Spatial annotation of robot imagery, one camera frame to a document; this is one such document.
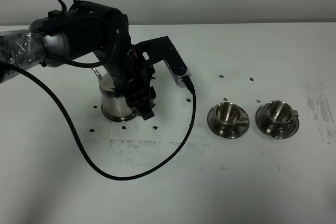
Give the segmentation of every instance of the cable connector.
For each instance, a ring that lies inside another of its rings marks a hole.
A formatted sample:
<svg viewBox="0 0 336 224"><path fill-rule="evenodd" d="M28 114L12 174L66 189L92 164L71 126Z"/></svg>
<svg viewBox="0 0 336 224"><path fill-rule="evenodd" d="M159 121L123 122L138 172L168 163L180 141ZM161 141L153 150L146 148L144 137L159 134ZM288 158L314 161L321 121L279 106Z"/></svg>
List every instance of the cable connector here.
<svg viewBox="0 0 336 224"><path fill-rule="evenodd" d="M189 76L184 76L182 77L182 80L185 84L185 86L187 87L187 89L190 91L191 94L195 93L195 87L193 85L193 82L191 81Z"/></svg>

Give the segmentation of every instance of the white table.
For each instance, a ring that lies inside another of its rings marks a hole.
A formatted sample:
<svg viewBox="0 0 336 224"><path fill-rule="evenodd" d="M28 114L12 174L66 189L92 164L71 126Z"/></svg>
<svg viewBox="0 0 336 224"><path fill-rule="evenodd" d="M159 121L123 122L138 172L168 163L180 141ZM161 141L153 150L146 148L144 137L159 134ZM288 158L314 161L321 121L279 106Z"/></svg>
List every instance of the white table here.
<svg viewBox="0 0 336 224"><path fill-rule="evenodd" d="M168 35L192 72L197 115L186 146L147 177L108 180L85 162L51 98L18 76L0 85L0 223L336 223L335 23L148 25L130 34L133 43ZM155 117L125 123L102 115L90 69L30 72L63 102L92 160L127 176L168 157L190 122L188 90L164 63L155 69ZM207 126L223 98L251 120L236 140ZM299 131L287 140L255 124L256 110L271 100L299 112Z"/></svg>

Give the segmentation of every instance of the stainless steel cup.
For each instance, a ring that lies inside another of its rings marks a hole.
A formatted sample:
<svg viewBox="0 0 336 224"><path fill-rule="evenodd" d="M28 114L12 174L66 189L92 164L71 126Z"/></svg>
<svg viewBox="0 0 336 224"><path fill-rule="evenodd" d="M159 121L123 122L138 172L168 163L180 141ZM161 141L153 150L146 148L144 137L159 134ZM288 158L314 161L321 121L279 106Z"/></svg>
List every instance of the stainless steel cup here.
<svg viewBox="0 0 336 224"><path fill-rule="evenodd" d="M241 121L245 121L240 113L240 108L231 102L223 102L218 105L213 116L213 123L216 127L224 130L230 129Z"/></svg>
<svg viewBox="0 0 336 224"><path fill-rule="evenodd" d="M266 105L264 125L273 130L281 130L298 116L298 112L287 103L271 101Z"/></svg>

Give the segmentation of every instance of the smudge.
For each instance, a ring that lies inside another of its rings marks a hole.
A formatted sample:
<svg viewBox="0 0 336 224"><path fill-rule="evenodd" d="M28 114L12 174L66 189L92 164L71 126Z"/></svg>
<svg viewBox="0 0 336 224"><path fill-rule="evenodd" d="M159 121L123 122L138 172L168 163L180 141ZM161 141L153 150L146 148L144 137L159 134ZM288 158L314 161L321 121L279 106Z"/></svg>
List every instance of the smudge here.
<svg viewBox="0 0 336 224"><path fill-rule="evenodd" d="M322 142L336 141L336 125L321 83L306 84L307 116L315 121Z"/></svg>

